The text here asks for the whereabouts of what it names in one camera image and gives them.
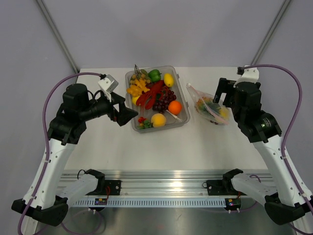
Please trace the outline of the clear zip top bag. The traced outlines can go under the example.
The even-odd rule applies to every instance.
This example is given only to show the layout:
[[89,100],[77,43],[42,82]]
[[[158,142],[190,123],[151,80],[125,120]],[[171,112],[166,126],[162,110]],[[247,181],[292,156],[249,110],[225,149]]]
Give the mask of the clear zip top bag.
[[187,83],[186,89],[194,102],[194,108],[197,113],[216,125],[228,125],[230,111],[221,101],[214,103],[214,96],[196,90],[190,83]]

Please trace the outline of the orange spiky pineapple fruit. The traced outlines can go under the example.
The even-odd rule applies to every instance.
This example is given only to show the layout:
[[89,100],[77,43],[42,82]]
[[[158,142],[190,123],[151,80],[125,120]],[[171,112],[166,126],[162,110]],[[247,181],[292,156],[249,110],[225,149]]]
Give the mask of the orange spiky pineapple fruit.
[[219,109],[221,108],[218,103],[213,103],[213,99],[209,97],[203,97],[198,99],[195,108],[201,113],[207,113],[212,115],[212,113],[219,114]]

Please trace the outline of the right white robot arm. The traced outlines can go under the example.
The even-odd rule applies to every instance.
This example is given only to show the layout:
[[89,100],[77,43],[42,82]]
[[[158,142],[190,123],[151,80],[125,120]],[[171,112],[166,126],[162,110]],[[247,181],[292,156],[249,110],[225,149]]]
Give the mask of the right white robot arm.
[[285,133],[275,117],[262,110],[258,65],[237,68],[236,81],[220,78],[213,101],[218,103],[225,94],[223,105],[230,108],[240,131],[253,144],[264,160],[273,187],[248,177],[242,170],[233,169],[220,180],[205,182],[209,195],[247,195],[264,206],[267,215],[277,225],[292,223],[313,211],[313,194],[297,172],[286,149],[287,136],[298,114],[302,101],[299,80],[288,69],[277,65],[289,74],[298,87],[298,102]]

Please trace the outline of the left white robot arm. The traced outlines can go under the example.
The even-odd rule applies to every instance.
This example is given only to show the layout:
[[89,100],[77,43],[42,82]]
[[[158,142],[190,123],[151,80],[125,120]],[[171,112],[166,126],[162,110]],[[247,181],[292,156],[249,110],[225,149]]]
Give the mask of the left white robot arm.
[[119,126],[124,126],[138,112],[125,105],[125,98],[114,93],[118,82],[111,76],[93,73],[100,78],[99,98],[89,96],[84,84],[69,85],[63,93],[63,102],[56,117],[46,123],[46,110],[52,94],[68,76],[57,83],[48,94],[43,107],[42,121],[45,136],[45,151],[34,181],[22,199],[13,201],[11,209],[22,217],[32,219],[50,226],[58,226],[67,215],[68,209],[83,196],[93,193],[104,195],[110,192],[105,174],[89,169],[69,187],[57,193],[59,180],[65,165],[85,132],[87,121],[108,116]]

